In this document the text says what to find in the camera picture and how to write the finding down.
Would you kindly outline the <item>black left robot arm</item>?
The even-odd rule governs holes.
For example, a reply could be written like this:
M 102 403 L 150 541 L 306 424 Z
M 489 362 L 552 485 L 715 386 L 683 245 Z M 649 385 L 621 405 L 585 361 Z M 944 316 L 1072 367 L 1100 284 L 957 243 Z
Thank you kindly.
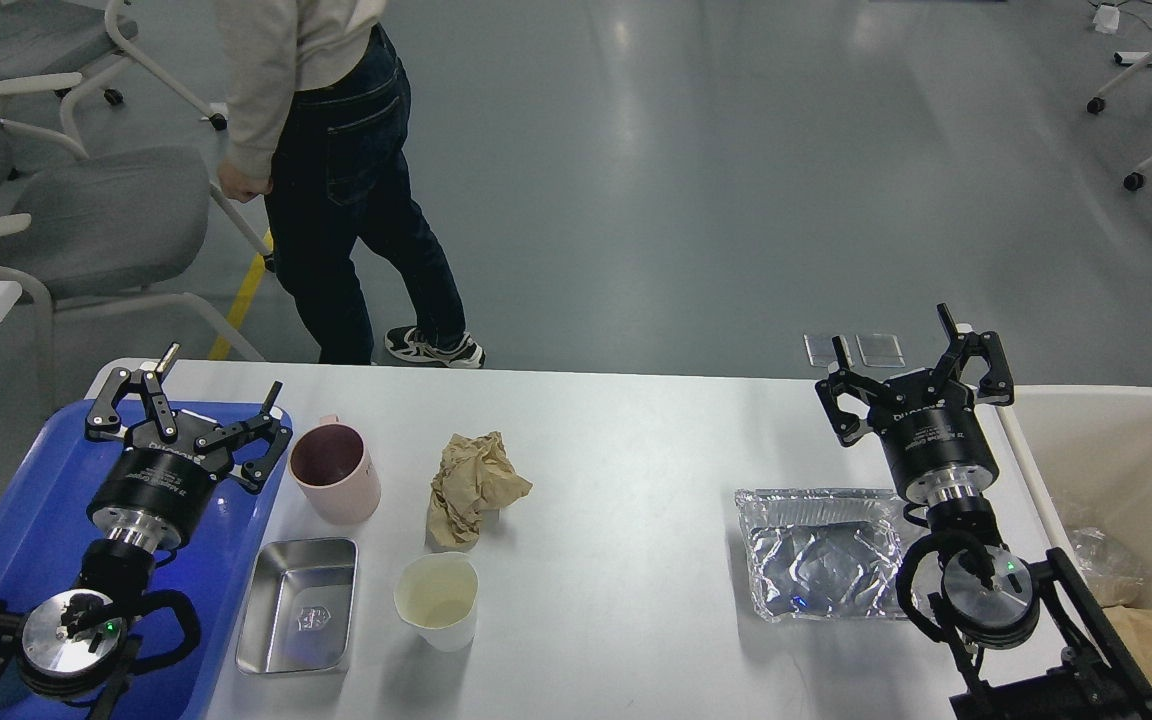
M 183 719 L 214 682 L 291 419 L 173 406 L 177 355 L 47 423 L 0 502 L 0 719 Z

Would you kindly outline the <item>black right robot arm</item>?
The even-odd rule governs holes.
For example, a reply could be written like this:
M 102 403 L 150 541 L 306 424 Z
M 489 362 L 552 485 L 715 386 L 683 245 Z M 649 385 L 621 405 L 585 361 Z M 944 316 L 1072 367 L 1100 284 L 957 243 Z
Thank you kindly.
M 956 323 L 937 306 L 946 350 L 931 367 L 884 381 L 856 372 L 844 338 L 814 384 L 838 442 L 881 442 L 905 520 L 925 535 L 905 551 L 896 594 L 905 617 L 943 643 L 965 683 L 958 719 L 1152 719 L 1152 685 L 1097 605 L 1074 562 L 1051 548 L 1015 555 L 986 491 L 998 464 L 978 406 L 1011 406 L 1015 386 L 1001 338 Z M 995 685 L 980 670 L 990 650 L 1014 650 L 1048 616 L 1064 647 L 1056 667 Z

